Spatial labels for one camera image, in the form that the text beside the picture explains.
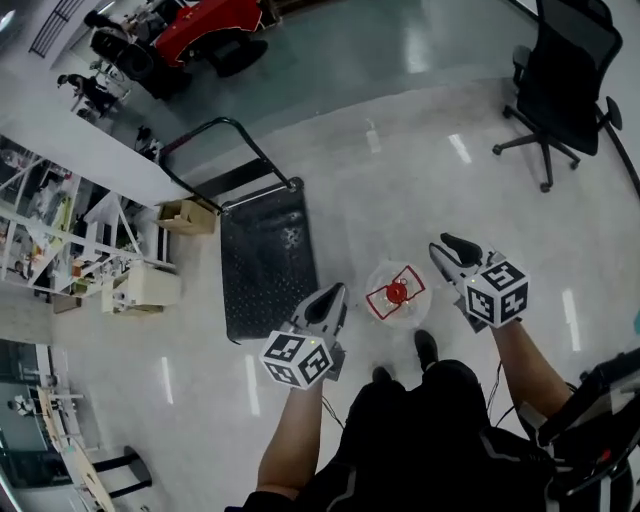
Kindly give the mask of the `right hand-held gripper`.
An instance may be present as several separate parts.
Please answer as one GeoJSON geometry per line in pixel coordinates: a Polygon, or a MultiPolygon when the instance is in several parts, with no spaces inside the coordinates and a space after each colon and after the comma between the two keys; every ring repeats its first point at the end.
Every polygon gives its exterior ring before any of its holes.
{"type": "Polygon", "coordinates": [[[459,262],[435,243],[429,244],[429,256],[444,280],[460,293],[455,305],[472,330],[481,332],[520,321],[529,302],[529,275],[499,252],[490,253],[482,264],[483,250],[469,240],[447,232],[440,240],[456,253],[459,262]]]}

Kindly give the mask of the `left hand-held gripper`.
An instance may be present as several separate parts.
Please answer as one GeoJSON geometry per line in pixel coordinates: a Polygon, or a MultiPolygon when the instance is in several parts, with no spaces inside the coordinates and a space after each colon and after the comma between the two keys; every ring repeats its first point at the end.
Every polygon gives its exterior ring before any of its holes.
{"type": "Polygon", "coordinates": [[[307,390],[323,379],[339,379],[346,351],[337,336],[344,326],[347,296],[345,285],[315,291],[288,322],[271,332],[259,361],[274,382],[307,390]]]}

